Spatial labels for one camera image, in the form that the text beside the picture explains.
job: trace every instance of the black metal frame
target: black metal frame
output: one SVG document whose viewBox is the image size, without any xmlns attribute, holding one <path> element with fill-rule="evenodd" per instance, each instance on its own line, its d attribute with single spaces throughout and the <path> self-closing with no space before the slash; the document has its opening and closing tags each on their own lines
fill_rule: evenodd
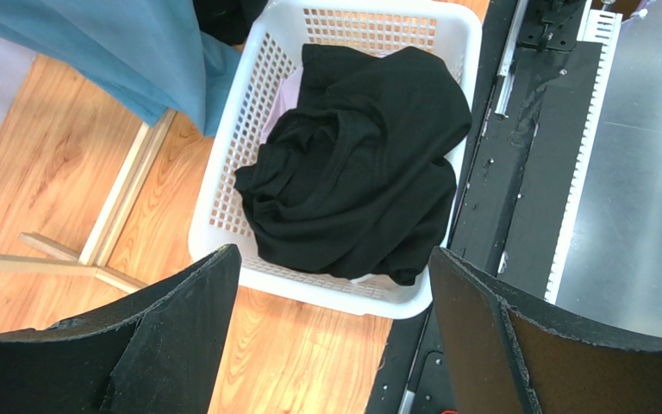
<svg viewBox="0 0 662 414">
<path fill-rule="evenodd" d="M 449 242 L 455 254 L 489 274 L 498 274 L 506 251 L 507 267 L 498 278 L 541 298 L 602 47 L 576 42 L 586 3 L 531 0 L 528 4 L 510 71 L 514 83 L 506 115 L 494 113 L 504 87 L 497 72 L 517 1 L 490 5 L 472 105 L 474 127 L 463 170 L 467 184 L 459 188 Z M 547 41 L 522 41 L 533 33 L 544 34 Z M 435 364 L 442 358 L 434 311 L 429 308 L 417 317 L 395 321 L 366 412 L 397 413 L 406 390 L 415 393 L 415 414 L 453 409 L 450 383 L 440 370 L 445 362 Z"/>
</svg>

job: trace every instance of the metal plate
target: metal plate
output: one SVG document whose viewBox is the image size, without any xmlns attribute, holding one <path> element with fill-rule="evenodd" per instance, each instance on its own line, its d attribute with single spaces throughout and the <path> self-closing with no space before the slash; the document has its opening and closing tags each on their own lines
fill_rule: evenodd
<svg viewBox="0 0 662 414">
<path fill-rule="evenodd" d="M 662 1 L 622 24 L 556 304 L 662 336 Z"/>
<path fill-rule="evenodd" d="M 550 276 L 547 281 L 545 300 L 550 304 L 555 304 L 560 288 L 560 281 L 563 276 L 565 259 L 571 246 L 571 237 L 573 235 L 573 226 L 576 223 L 578 206 L 581 202 L 581 196 L 584 191 L 584 182 L 586 173 L 589 170 L 591 152 L 594 147 L 596 137 L 596 127 L 599 123 L 599 117 L 602 112 L 604 95 L 609 82 L 611 66 L 614 61 L 616 44 L 619 39 L 621 27 L 621 16 L 614 13 L 591 10 L 586 23 L 582 25 L 583 30 L 580 33 L 582 41 L 593 41 L 602 43 L 602 54 L 599 59 L 599 67 L 596 71 L 596 82 L 594 83 L 589 115 L 586 117 L 584 125 L 584 135 L 581 138 L 581 148 L 578 150 L 576 158 L 576 167 L 571 179 L 571 189 L 565 203 L 565 212 L 563 221 L 560 224 L 560 234 L 556 244 L 553 263 L 551 264 Z"/>
</svg>

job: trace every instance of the black t-shirt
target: black t-shirt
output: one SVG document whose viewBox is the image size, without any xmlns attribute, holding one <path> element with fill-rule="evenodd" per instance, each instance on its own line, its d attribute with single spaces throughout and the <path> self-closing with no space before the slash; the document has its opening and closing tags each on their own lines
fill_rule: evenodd
<svg viewBox="0 0 662 414">
<path fill-rule="evenodd" d="M 471 124 L 463 91 L 430 53 L 304 45 L 297 109 L 236 172 L 259 256 L 412 285 L 447 230 L 456 177 L 443 157 Z"/>
<path fill-rule="evenodd" d="M 228 45 L 240 45 L 267 0 L 193 0 L 198 27 Z"/>
</svg>

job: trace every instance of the basket perforated side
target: basket perforated side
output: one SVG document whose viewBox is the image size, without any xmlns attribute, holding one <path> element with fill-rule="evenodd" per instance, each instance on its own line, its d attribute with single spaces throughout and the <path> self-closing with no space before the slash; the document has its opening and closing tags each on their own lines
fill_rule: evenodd
<svg viewBox="0 0 662 414">
<path fill-rule="evenodd" d="M 412 46 L 432 53 L 438 20 L 434 17 L 338 9 L 303 9 L 310 43 L 353 47 L 369 54 L 392 53 Z M 464 59 L 450 68 L 461 81 Z"/>
<path fill-rule="evenodd" d="M 241 166 L 252 165 L 257 161 L 259 132 L 270 115 L 280 80 L 290 76 L 295 69 L 296 65 L 277 42 L 265 34 L 232 129 L 230 147 L 222 166 L 221 182 L 211 206 L 209 225 L 239 235 L 253 236 L 241 208 L 241 196 L 234 189 L 234 172 Z"/>
<path fill-rule="evenodd" d="M 404 47 L 418 47 L 433 53 L 439 22 L 429 16 L 372 13 L 341 9 L 303 9 L 307 42 L 340 45 L 369 54 L 387 54 Z M 253 232 L 241 208 L 241 196 L 234 189 L 234 172 L 241 166 L 257 161 L 259 133 L 270 114 L 281 81 L 295 71 L 297 65 L 273 39 L 264 33 L 252 64 L 252 72 L 241 76 L 249 78 L 241 93 L 238 115 L 231 129 L 226 158 L 222 165 L 220 182 L 211 205 L 209 226 L 233 237 L 252 238 Z M 463 56 L 458 62 L 448 61 L 449 70 L 458 80 L 463 72 Z M 259 257 L 243 253 L 242 266 L 259 273 L 293 280 L 305 285 L 319 286 L 335 292 L 395 303 L 400 286 L 387 277 L 377 277 L 358 284 L 329 275 L 300 273 L 276 266 Z"/>
<path fill-rule="evenodd" d="M 390 295 L 387 293 L 399 287 L 387 277 L 377 277 L 355 285 L 348 280 L 337 279 L 327 274 L 295 272 L 285 267 L 267 263 L 256 256 L 243 259 L 242 266 L 258 272 L 295 280 L 296 282 L 301 282 L 307 285 L 319 286 L 331 291 L 344 292 L 372 299 L 389 299 L 387 297 Z"/>
</svg>

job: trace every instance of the clothing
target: clothing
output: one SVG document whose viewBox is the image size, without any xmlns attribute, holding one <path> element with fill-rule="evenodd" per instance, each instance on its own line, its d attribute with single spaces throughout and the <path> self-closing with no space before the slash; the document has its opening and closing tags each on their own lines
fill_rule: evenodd
<svg viewBox="0 0 662 414">
<path fill-rule="evenodd" d="M 385 50 L 382 53 L 376 54 L 376 56 L 383 58 L 390 54 L 392 53 Z M 270 136 L 270 132 L 275 128 L 278 119 L 280 119 L 280 117 L 288 110 L 294 110 L 298 106 L 298 94 L 300 93 L 302 79 L 303 67 L 299 66 L 287 79 L 280 82 L 278 94 L 275 96 L 275 100 L 272 101 L 270 115 L 267 117 L 265 125 L 262 126 L 262 130 L 259 132 L 260 144 L 267 142 L 267 137 Z"/>
<path fill-rule="evenodd" d="M 240 58 L 199 31 L 190 0 L 0 0 L 0 37 L 73 66 L 150 125 L 170 107 L 205 135 Z"/>
<path fill-rule="evenodd" d="M 193 0 L 198 26 L 229 45 L 240 45 L 267 0 Z"/>
<path fill-rule="evenodd" d="M 0 414 L 206 414 L 240 269 L 227 245 L 50 328 L 0 334 Z"/>
<path fill-rule="evenodd" d="M 303 46 L 297 109 L 235 173 L 259 256 L 412 285 L 447 230 L 456 177 L 443 157 L 471 124 L 463 91 L 430 53 Z"/>
</svg>

